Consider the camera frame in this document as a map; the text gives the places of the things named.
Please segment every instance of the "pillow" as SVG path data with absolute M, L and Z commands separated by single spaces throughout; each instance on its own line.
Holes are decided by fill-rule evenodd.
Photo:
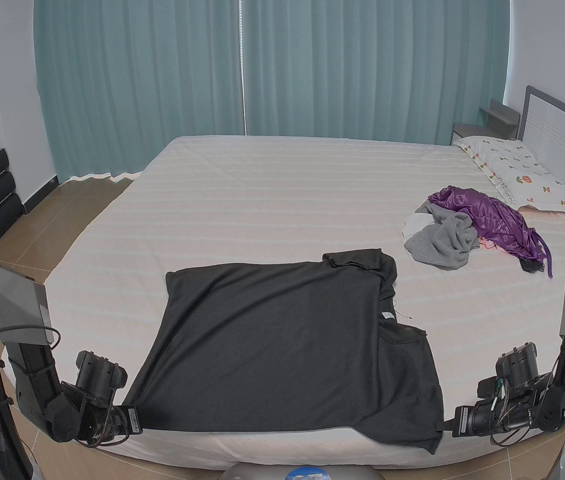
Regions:
M 565 185 L 522 142 L 473 136 L 458 138 L 454 144 L 476 162 L 514 210 L 531 206 L 565 212 Z

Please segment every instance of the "bed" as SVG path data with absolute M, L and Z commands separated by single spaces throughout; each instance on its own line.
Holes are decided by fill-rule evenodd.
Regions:
M 528 90 L 521 133 L 565 181 L 565 106 Z M 498 356 L 533 340 L 540 371 L 559 353 L 565 285 L 565 214 L 522 209 L 551 248 L 554 278 L 522 272 L 515 257 L 478 249 L 442 271 L 404 249 L 406 217 L 447 185 L 499 197 L 458 147 L 328 138 L 196 136 L 172 141 L 78 237 L 46 281 L 61 379 L 94 350 L 129 373 L 156 337 L 164 276 L 224 262 L 319 261 L 325 252 L 382 248 L 397 261 L 399 321 L 427 331 L 445 418 L 473 404 Z M 119 390 L 121 403 L 127 389 Z M 224 469 L 263 464 L 429 467 L 493 452 L 488 438 L 453 439 L 438 451 L 378 444 L 350 428 L 296 433 L 145 430 L 111 449 L 169 465 Z

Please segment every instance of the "white pillow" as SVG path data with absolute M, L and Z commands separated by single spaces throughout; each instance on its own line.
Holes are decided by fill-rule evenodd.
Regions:
M 482 169 L 513 209 L 565 212 L 565 185 L 518 140 L 472 136 L 454 140 Z

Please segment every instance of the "blue sticker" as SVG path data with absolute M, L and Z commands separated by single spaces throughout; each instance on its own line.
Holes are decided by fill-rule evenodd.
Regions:
M 294 469 L 285 480 L 331 480 L 331 477 L 322 469 L 303 467 Z

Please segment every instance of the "purple clothing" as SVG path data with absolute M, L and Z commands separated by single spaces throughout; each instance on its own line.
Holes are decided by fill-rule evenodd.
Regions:
M 429 196 L 429 201 L 447 210 L 466 213 L 471 217 L 479 237 L 500 245 L 513 256 L 541 262 L 547 258 L 547 274 L 552 277 L 551 253 L 547 244 L 534 228 L 527 227 L 519 212 L 505 203 L 473 188 L 451 185 Z

